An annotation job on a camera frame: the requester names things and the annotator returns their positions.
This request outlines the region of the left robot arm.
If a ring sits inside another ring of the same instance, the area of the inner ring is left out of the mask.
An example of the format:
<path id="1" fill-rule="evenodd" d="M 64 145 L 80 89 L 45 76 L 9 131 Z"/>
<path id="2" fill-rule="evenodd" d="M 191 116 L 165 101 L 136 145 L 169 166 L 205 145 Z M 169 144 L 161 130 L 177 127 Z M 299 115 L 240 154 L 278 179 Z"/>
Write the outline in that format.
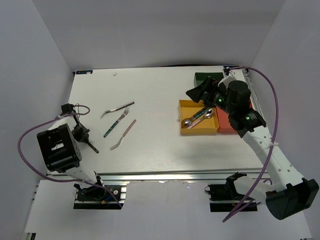
<path id="1" fill-rule="evenodd" d="M 97 154 L 99 150 L 90 143 L 90 130 L 80 122 L 80 115 L 75 105 L 66 103 L 61 106 L 58 120 L 36 137 L 47 169 L 79 179 L 81 186 L 88 187 L 87 183 L 91 184 L 88 193 L 99 200 L 105 196 L 106 187 L 95 171 L 81 165 L 82 154 L 78 144 L 88 145 Z"/>

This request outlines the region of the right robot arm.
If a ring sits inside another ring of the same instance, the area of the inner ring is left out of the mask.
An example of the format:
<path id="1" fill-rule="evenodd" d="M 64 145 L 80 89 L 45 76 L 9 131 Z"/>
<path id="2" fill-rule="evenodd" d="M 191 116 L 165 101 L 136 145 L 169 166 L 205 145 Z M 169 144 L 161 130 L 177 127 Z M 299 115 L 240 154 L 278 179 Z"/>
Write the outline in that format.
<path id="1" fill-rule="evenodd" d="M 208 77 L 186 95 L 195 103 L 217 107 L 228 115 L 231 127 L 250 146 L 263 163 L 272 185 L 254 180 L 243 173 L 235 173 L 226 180 L 226 195 L 236 200 L 249 194 L 266 205 L 278 220 L 286 219 L 308 209 L 320 187 L 314 179 L 307 180 L 289 162 L 272 136 L 263 117 L 251 107 L 251 91 L 244 81 L 232 80 L 228 84 Z"/>

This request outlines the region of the pink handle fork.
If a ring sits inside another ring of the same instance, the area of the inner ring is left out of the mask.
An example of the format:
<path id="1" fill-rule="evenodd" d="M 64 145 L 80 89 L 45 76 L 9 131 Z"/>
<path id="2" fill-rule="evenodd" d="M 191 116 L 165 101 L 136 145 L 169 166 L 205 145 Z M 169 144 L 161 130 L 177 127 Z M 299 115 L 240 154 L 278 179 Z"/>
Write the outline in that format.
<path id="1" fill-rule="evenodd" d="M 126 137 L 126 135 L 128 134 L 128 132 L 131 130 L 131 128 L 134 126 L 134 124 L 137 122 L 136 119 L 134 119 L 132 121 L 132 123 L 128 126 L 128 128 L 125 130 L 125 132 L 122 134 L 122 136 L 120 137 L 119 141 L 112 147 L 109 148 L 110 151 L 118 148 L 122 142 L 122 140 Z"/>

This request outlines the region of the teal handle spoon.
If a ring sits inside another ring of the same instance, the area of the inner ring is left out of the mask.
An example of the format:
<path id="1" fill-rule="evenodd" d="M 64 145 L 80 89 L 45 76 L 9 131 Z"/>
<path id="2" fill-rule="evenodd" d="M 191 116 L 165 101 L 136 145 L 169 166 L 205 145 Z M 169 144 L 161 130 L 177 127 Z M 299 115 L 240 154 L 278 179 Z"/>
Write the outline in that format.
<path id="1" fill-rule="evenodd" d="M 205 115 L 207 112 L 211 113 L 214 112 L 213 108 L 209 108 L 209 107 L 204 107 L 201 110 L 199 110 L 198 112 L 196 112 L 192 117 L 191 120 L 195 121 L 196 119 L 200 118 L 201 116 Z"/>

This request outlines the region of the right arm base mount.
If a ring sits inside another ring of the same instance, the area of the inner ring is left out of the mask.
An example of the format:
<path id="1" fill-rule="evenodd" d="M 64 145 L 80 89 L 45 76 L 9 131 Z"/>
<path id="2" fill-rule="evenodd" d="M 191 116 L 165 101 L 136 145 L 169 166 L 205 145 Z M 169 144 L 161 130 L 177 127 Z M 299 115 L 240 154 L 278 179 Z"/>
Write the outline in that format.
<path id="1" fill-rule="evenodd" d="M 209 195 L 209 206 L 212 213 L 228 213 L 242 199 L 244 195 L 232 195 L 224 184 L 210 184 L 204 188 Z"/>

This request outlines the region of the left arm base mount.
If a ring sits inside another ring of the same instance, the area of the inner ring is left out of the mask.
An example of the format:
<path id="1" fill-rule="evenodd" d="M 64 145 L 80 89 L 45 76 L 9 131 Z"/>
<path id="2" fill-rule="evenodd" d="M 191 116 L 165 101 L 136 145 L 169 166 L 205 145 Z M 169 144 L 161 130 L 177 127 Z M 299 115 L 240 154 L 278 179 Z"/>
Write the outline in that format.
<path id="1" fill-rule="evenodd" d="M 75 183 L 76 195 L 73 204 L 75 210 L 120 210 L 121 185 L 104 185 L 102 179 L 97 177 L 97 185 L 104 186 L 102 189 L 95 186 L 81 187 Z"/>

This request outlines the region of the teal handle fork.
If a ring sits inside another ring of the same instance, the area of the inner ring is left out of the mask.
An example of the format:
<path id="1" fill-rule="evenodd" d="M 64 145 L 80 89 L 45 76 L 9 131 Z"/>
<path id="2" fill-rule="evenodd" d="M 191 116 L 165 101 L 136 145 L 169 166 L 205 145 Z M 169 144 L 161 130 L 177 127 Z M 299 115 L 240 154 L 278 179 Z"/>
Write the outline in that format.
<path id="1" fill-rule="evenodd" d="M 104 133 L 103 137 L 106 138 L 110 132 L 117 126 L 117 124 L 122 120 L 124 119 L 128 113 L 130 111 L 130 108 L 129 107 L 126 107 L 124 112 L 121 114 L 121 116 L 111 125 L 111 127 Z"/>

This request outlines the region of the pink handle spoon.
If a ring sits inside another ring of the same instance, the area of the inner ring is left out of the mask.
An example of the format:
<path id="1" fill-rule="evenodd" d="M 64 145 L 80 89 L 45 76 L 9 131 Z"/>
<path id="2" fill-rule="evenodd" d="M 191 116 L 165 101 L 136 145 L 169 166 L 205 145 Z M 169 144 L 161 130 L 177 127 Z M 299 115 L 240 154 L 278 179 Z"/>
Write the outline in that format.
<path id="1" fill-rule="evenodd" d="M 191 129 L 194 126 L 196 126 L 197 124 L 199 124 L 200 122 L 202 122 L 204 119 L 205 119 L 204 116 L 202 116 L 202 117 L 200 117 L 200 118 L 198 118 L 198 119 L 196 119 L 194 121 L 192 121 L 189 118 L 186 118 L 181 122 L 181 128 L 182 129 Z"/>

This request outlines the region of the dark handle fork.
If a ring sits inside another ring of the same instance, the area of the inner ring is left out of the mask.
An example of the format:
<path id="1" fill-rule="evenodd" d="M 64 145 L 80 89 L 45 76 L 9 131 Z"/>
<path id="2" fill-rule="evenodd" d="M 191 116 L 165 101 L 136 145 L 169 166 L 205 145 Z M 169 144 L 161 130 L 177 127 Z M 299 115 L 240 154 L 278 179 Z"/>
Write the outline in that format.
<path id="1" fill-rule="evenodd" d="M 102 115 L 100 116 L 100 119 L 102 119 L 102 118 L 103 118 L 106 114 L 108 114 L 108 113 L 117 112 L 117 111 L 122 110 L 122 109 L 125 109 L 126 107 L 129 107 L 129 106 L 131 106 L 131 105 L 133 105 L 133 104 L 135 104 L 134 101 L 129 102 L 129 103 L 127 103 L 127 104 L 124 104 L 124 105 L 119 106 L 119 107 L 114 108 L 114 109 L 106 110 L 106 111 L 104 111 L 104 112 L 102 113 Z"/>

